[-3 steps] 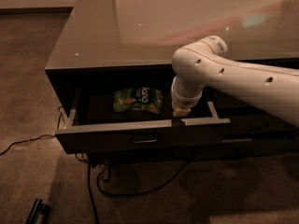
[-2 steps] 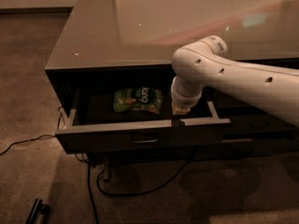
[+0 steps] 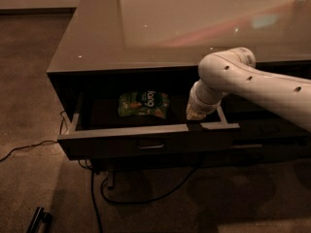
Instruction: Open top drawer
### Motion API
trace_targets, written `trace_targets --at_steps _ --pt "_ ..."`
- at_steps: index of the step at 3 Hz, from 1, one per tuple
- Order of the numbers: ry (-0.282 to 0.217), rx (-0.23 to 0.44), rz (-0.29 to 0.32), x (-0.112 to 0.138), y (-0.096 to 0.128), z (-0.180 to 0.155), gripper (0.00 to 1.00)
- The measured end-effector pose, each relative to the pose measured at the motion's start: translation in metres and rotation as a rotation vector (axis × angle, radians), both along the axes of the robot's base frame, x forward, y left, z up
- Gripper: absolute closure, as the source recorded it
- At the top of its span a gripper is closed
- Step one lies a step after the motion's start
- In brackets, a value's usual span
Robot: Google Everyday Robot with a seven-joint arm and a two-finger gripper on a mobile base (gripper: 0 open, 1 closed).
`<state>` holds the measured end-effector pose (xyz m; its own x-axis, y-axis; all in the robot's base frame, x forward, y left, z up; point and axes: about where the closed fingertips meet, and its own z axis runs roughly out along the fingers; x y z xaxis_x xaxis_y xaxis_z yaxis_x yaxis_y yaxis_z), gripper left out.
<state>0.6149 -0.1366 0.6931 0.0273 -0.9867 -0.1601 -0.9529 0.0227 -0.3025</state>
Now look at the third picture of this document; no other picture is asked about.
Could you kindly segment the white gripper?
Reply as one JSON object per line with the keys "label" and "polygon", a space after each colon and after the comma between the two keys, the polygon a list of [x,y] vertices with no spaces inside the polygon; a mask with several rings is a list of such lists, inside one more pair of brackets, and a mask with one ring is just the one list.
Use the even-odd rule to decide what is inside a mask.
{"label": "white gripper", "polygon": [[203,120],[206,115],[214,113],[221,105],[227,92],[211,88],[202,80],[197,81],[190,90],[186,108],[187,120]]}

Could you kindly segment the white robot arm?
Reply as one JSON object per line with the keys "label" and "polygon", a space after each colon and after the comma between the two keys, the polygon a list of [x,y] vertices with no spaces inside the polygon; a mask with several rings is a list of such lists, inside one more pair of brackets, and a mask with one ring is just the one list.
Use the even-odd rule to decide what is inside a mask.
{"label": "white robot arm", "polygon": [[246,48],[206,55],[198,64],[198,76],[190,90],[188,120],[206,118],[225,96],[235,94],[311,131],[311,81],[258,70]]}

